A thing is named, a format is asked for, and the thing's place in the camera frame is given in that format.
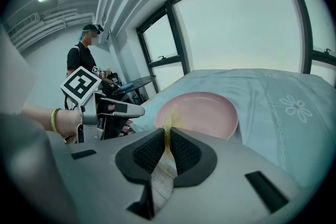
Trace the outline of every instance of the round table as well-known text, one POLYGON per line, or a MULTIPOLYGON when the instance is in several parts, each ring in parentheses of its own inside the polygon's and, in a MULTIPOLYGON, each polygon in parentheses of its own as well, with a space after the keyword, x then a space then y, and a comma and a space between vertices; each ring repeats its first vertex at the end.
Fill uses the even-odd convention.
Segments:
POLYGON ((144 103, 144 100, 140 94, 140 91, 139 89, 145 85, 147 85, 148 83, 151 83, 154 79, 156 78, 156 76, 147 76, 147 77, 143 77, 143 78, 140 78, 140 79, 136 79, 136 80, 133 80, 131 81, 133 83, 133 85, 125 90, 117 90, 113 95, 115 96, 118 96, 118 95, 121 95, 121 94, 126 94, 128 92, 131 92, 131 91, 135 91, 136 94, 138 95, 139 99, 140 99, 140 102, 141 103, 144 103))

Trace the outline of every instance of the face mask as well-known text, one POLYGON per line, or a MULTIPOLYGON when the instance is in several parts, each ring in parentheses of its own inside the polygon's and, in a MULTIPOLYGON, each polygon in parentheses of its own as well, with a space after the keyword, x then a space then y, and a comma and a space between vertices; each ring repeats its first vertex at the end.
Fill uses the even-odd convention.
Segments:
POLYGON ((98 37, 91 37, 91 45, 97 45, 98 44, 98 37))

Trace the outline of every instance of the person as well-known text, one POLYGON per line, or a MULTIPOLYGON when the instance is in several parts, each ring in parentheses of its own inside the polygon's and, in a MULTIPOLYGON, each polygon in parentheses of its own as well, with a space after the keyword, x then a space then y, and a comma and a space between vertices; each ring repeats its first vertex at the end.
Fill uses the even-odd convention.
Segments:
POLYGON ((77 68, 82 66, 89 72, 92 72, 101 78, 102 81, 108 85, 114 84, 112 80, 107 79, 107 76, 111 73, 110 70, 98 73, 94 72, 94 68, 98 68, 88 47, 97 44, 99 34, 100 31, 95 25, 90 24, 84 26, 80 32, 78 44, 72 47, 68 52, 67 77, 70 76, 77 68))

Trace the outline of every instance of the table leg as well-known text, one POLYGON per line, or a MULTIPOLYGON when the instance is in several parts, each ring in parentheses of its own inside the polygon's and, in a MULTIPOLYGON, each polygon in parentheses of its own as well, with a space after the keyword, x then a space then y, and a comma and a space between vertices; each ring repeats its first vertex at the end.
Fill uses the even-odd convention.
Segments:
POLYGON ((141 93, 139 91, 139 89, 136 89, 135 90, 136 94, 138 95, 139 99, 140 99, 140 102, 143 104, 145 101, 143 100, 142 96, 141 96, 141 93))

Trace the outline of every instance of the cap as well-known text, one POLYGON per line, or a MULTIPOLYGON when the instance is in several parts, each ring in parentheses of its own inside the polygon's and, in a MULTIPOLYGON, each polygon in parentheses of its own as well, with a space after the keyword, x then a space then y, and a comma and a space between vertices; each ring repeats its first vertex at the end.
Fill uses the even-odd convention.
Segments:
POLYGON ((95 25, 85 25, 82 29, 83 31, 84 30, 92 30, 92 31, 97 31, 97 34, 99 35, 100 34, 100 31, 97 29, 97 27, 95 25))

